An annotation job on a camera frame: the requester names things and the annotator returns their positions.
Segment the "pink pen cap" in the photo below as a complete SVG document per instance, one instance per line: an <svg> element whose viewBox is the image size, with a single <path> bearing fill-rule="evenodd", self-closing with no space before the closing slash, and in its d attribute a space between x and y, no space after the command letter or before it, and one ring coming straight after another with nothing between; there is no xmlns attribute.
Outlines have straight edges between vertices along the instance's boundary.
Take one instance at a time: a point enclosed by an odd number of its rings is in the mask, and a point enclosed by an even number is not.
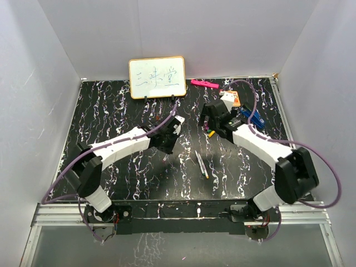
<svg viewBox="0 0 356 267"><path fill-rule="evenodd" d="M204 129L205 129L206 131L209 130L209 118L208 118L208 117L207 117L207 118L205 119L205 121L204 121Z"/></svg>

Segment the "white pen green tip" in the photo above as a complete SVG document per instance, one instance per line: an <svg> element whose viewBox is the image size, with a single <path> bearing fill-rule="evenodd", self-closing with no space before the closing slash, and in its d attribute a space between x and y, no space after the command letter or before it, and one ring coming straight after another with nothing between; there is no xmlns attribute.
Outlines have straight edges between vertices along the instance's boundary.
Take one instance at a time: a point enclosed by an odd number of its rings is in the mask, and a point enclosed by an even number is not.
<svg viewBox="0 0 356 267"><path fill-rule="evenodd" d="M198 162L198 164L199 164L201 173L202 173L203 177L205 177L205 171L204 171L204 168L203 168L203 166L202 166L202 162L201 162L201 160L200 160L200 156L199 156L199 154L197 153L196 150L195 150L195 155L196 155L197 162Z"/></svg>

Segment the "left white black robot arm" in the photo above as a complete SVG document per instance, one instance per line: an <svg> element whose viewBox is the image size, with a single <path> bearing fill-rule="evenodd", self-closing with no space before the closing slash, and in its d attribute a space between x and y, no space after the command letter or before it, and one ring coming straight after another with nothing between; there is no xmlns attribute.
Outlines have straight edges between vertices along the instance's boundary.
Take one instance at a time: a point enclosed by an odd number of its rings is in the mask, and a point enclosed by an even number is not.
<svg viewBox="0 0 356 267"><path fill-rule="evenodd" d="M67 159L68 164L90 149L98 149L90 151L79 159L65 172L64 177L78 196L93 206L96 216L101 221L108 222L113 219L115 208L101 186L102 171L126 156L152 147L166 154L172 154L176 141L181 135L184 121L181 116L173 116L162 126L158 122L147 123L105 142L88 146L77 144Z"/></svg>

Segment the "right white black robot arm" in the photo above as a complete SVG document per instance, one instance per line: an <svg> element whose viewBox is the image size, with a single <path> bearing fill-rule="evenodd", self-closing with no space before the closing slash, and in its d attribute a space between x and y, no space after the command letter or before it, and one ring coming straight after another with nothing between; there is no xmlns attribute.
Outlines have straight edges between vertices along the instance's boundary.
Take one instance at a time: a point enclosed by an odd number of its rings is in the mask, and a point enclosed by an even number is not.
<svg viewBox="0 0 356 267"><path fill-rule="evenodd" d="M303 147L292 149L268 137L252 133L246 121L237 119L223 100L205 103L199 125L208 117L209 129L236 146L241 146L263 162L275 173L275 184L248 200L239 213L246 218L262 220L268 210L280 204L293 204L319 185L319 179L309 151Z"/></svg>

